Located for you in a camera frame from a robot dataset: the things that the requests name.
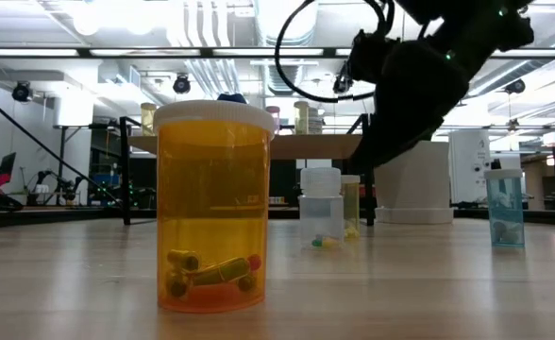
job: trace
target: clear plastic container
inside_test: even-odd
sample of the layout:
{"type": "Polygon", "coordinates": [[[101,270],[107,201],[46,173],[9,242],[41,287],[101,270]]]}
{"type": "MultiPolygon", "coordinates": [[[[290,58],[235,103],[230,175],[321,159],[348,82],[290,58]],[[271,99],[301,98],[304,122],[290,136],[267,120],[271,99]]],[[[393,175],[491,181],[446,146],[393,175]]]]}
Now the clear plastic container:
{"type": "Polygon", "coordinates": [[[301,243],[308,249],[334,249],[343,245],[345,221],[341,171],[312,168],[301,171],[299,198],[301,243]]]}
{"type": "Polygon", "coordinates": [[[274,117],[274,124],[276,125],[275,133],[279,133],[279,112],[280,108],[277,106],[268,106],[265,110],[271,113],[271,116],[274,117]]]}
{"type": "Polygon", "coordinates": [[[159,306],[213,313],[263,300],[271,115],[185,101],[158,109],[154,127],[159,306]]]}
{"type": "Polygon", "coordinates": [[[485,172],[493,246],[523,247],[523,196],[520,169],[485,172]]]}
{"type": "Polygon", "coordinates": [[[341,176],[341,195],[345,206],[345,238],[360,237],[360,177],[341,176]]]}
{"type": "Polygon", "coordinates": [[[156,104],[143,103],[142,108],[142,134],[143,136],[154,136],[154,112],[158,108],[156,104]]]}

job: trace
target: black cable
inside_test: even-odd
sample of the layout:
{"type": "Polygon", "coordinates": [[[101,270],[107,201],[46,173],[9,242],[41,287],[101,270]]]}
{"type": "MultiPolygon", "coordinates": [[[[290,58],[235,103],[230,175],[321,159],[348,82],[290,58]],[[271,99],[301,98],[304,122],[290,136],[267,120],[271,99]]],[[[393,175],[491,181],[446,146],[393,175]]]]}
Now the black cable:
{"type": "MultiPolygon", "coordinates": [[[[72,165],[68,164],[67,162],[65,162],[64,160],[62,160],[58,155],[56,155],[53,151],[51,151],[50,148],[48,148],[45,144],[43,144],[41,141],[39,141],[36,137],[34,137],[34,135],[32,135],[30,132],[28,132],[28,130],[26,130],[24,127],[22,127],[17,121],[15,121],[15,119],[11,118],[10,115],[8,115],[3,109],[0,108],[0,113],[7,118],[16,128],[18,128],[20,131],[22,131],[26,136],[28,136],[32,141],[34,141],[34,143],[38,144],[44,151],[48,152],[49,155],[51,155],[54,159],[58,160],[58,162],[60,162],[61,164],[63,164],[63,166],[67,167],[68,169],[74,171],[77,175],[83,177],[85,180],[87,180],[90,184],[92,184],[93,186],[100,188],[101,186],[99,184],[97,184],[94,180],[84,176],[80,171],[76,170],[72,165]]],[[[118,204],[119,206],[122,207],[122,204],[112,195],[108,194],[109,198],[111,198],[112,201],[114,201],[116,204],[118,204]]]]}
{"type": "Polygon", "coordinates": [[[427,34],[428,28],[429,28],[429,23],[422,25],[422,28],[420,28],[420,33],[418,33],[418,40],[421,40],[425,37],[425,34],[427,34]]]}
{"type": "MultiPolygon", "coordinates": [[[[281,48],[282,41],[284,40],[284,36],[286,35],[286,31],[288,30],[288,27],[290,26],[290,24],[292,23],[296,15],[298,15],[298,13],[300,13],[303,9],[305,9],[308,5],[312,4],[314,1],[315,0],[305,0],[305,2],[301,4],[301,6],[299,6],[292,14],[290,14],[288,19],[286,19],[284,26],[279,31],[279,35],[277,36],[277,41],[276,41],[276,52],[274,55],[276,69],[277,69],[277,72],[279,73],[279,76],[282,78],[284,83],[286,83],[286,85],[288,85],[288,87],[294,92],[296,92],[297,94],[300,94],[310,100],[320,102],[320,103],[338,103],[339,101],[343,101],[343,100],[363,100],[363,99],[371,98],[372,96],[374,96],[374,92],[358,94],[358,95],[353,95],[353,94],[340,95],[336,98],[326,98],[326,97],[317,96],[311,93],[307,93],[299,89],[298,87],[296,87],[296,85],[294,85],[293,82],[286,76],[286,74],[284,73],[284,70],[282,70],[281,63],[279,61],[280,60],[279,49],[281,48]]],[[[378,16],[377,33],[382,37],[386,37],[390,28],[389,28],[389,23],[384,17],[384,13],[382,12],[382,9],[374,0],[363,0],[363,1],[365,1],[366,4],[370,5],[370,7],[374,10],[376,15],[378,16]]],[[[393,3],[393,0],[386,0],[386,2],[393,3]]],[[[389,7],[389,13],[391,13],[391,9],[393,9],[393,14],[391,15],[394,17],[395,6],[389,7]]]]}
{"type": "Polygon", "coordinates": [[[391,33],[391,29],[393,29],[393,22],[395,21],[395,3],[393,0],[386,0],[383,2],[389,7],[389,11],[387,12],[387,20],[386,20],[386,32],[384,36],[386,37],[387,34],[391,33]]]}

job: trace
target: capsule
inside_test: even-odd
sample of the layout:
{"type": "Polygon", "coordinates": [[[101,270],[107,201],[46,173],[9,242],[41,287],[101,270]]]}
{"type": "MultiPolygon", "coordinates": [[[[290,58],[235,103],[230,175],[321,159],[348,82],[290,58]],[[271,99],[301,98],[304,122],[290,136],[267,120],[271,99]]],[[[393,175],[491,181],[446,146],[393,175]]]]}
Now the capsule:
{"type": "Polygon", "coordinates": [[[238,288],[243,292],[250,292],[257,285],[257,279],[252,275],[246,275],[238,279],[238,288]]]}
{"type": "Polygon", "coordinates": [[[174,298],[182,298],[187,293],[187,281],[175,271],[166,276],[166,291],[174,298]]]}
{"type": "Polygon", "coordinates": [[[168,252],[166,259],[173,265],[176,271],[184,270],[192,272],[198,270],[200,266],[200,258],[194,251],[173,249],[168,252]]]}
{"type": "Polygon", "coordinates": [[[231,259],[189,275],[192,286],[234,281],[250,273],[250,263],[243,258],[231,259]]]}

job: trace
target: lab equipment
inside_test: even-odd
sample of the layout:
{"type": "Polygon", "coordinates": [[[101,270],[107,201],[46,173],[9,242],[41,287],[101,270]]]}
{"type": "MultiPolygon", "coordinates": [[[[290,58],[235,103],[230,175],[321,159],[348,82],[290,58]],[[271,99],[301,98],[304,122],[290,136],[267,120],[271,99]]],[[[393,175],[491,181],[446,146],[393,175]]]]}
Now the lab equipment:
{"type": "MultiPolygon", "coordinates": [[[[374,96],[376,112],[351,156],[350,165],[356,171],[380,166],[418,142],[430,140],[496,50],[506,52],[534,40],[530,19],[521,15],[532,0],[364,0],[377,14],[378,27],[373,33],[361,30],[354,38],[333,87],[340,95],[321,97],[296,87],[280,63],[286,30],[314,1],[305,0],[286,19],[277,36],[274,61],[284,83],[310,100],[338,103],[374,96]],[[417,40],[387,37],[394,26],[395,2],[422,26],[417,40]],[[425,36],[429,24],[439,19],[443,21],[436,31],[425,36]],[[377,87],[373,93],[348,94],[353,80],[377,87]]],[[[481,94],[484,88],[478,87],[469,96],[481,94]]]]}

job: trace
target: white bottle cap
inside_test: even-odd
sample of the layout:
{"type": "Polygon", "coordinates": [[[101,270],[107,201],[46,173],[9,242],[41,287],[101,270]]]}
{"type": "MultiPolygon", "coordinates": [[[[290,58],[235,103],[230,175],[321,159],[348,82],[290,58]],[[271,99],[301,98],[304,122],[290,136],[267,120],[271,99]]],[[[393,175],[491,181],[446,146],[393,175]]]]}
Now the white bottle cap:
{"type": "Polygon", "coordinates": [[[341,170],[306,168],[300,172],[300,188],[304,196],[335,197],[341,192],[341,170]]]}

